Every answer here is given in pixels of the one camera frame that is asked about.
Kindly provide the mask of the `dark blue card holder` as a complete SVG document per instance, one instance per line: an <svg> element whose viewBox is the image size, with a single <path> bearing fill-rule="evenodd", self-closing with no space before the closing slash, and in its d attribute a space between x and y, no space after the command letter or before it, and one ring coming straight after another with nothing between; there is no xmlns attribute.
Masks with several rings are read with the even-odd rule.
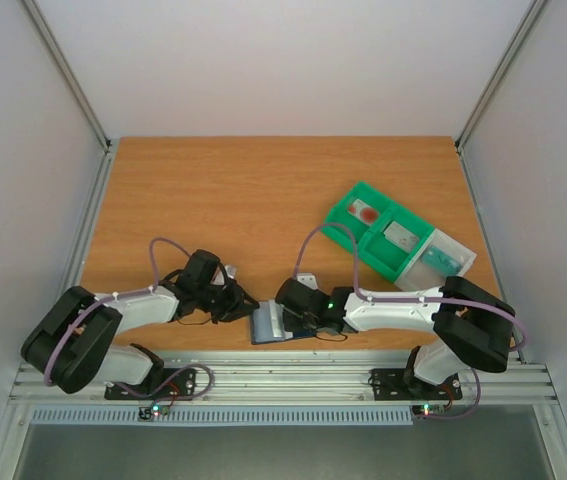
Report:
<svg viewBox="0 0 567 480"><path fill-rule="evenodd" d="M312 338L310 331L288 332L284 329L283 310L274 301L260 302L249 319L250 339L252 345L281 343L292 340Z"/></svg>

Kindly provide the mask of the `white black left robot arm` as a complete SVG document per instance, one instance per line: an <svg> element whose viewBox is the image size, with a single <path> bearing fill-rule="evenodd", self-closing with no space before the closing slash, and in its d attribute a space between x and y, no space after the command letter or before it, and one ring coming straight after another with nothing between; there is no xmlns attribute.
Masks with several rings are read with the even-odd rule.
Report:
<svg viewBox="0 0 567 480"><path fill-rule="evenodd" d="M100 381L108 384L111 398L157 398L179 390L173 381L180 372L166 368L146 346L117 347L113 341L122 332L179 322L195 311L207 314L213 324L248 318L255 345L311 335L309 330L289 331L291 318L279 305L255 300L218 256L197 250L183 268L143 289L111 294L81 286L67 289L28 335L20 354L43 374L46 385L67 394Z"/></svg>

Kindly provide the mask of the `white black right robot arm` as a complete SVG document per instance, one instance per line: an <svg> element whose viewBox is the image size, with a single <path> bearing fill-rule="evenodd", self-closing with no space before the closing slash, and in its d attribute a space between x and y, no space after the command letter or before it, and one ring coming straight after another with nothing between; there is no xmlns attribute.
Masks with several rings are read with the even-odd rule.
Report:
<svg viewBox="0 0 567 480"><path fill-rule="evenodd" d="M425 397L466 368L494 374L507 369L514 310L462 277L415 292L336 287L330 294L289 278L275 302L290 333L409 330L436 335L435 342L413 348L408 357L402 382L413 398Z"/></svg>

